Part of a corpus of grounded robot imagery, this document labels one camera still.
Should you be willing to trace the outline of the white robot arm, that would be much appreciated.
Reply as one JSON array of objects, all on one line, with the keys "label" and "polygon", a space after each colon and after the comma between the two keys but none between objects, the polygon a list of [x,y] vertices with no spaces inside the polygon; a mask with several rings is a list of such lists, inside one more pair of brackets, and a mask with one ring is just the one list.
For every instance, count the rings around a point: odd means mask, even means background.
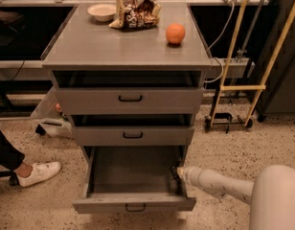
[{"label": "white robot arm", "polygon": [[249,204],[249,230],[295,230],[295,169],[269,166],[254,182],[198,167],[179,167],[177,174],[211,196],[229,195]]}]

